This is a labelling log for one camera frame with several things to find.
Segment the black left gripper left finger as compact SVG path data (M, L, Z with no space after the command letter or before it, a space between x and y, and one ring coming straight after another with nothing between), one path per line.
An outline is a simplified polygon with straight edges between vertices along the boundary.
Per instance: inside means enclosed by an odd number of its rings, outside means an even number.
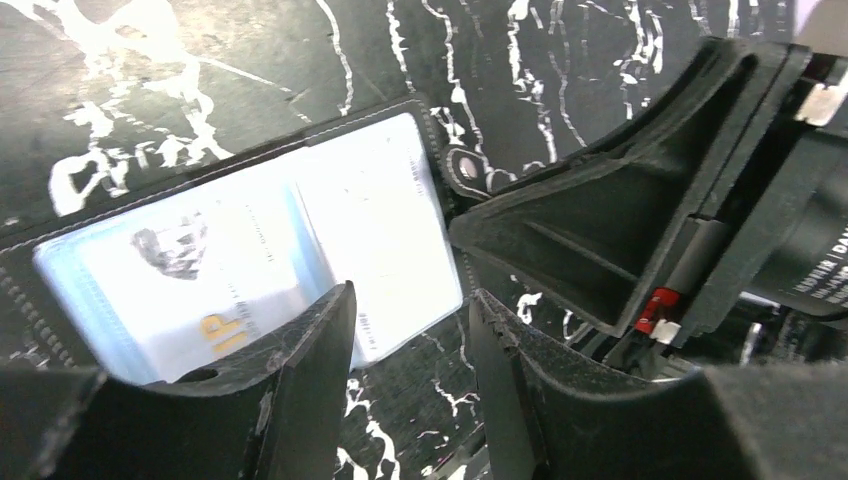
M5 479L329 479L356 316L351 283L179 382L1 371Z

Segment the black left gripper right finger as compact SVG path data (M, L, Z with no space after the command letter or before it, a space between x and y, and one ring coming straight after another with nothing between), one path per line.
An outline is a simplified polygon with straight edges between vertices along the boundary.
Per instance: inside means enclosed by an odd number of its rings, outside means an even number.
M496 479L843 479L847 368L699 369L654 383L524 324L485 290L469 300Z

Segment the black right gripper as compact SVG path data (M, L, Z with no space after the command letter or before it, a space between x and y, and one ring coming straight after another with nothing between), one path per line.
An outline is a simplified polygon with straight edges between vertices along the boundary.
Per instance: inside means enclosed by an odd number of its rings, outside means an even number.
M712 333L743 292L844 312L828 253L847 220L846 101L794 120L844 57L706 41L659 103L591 148L453 219L461 250L621 336L662 280L662 341Z

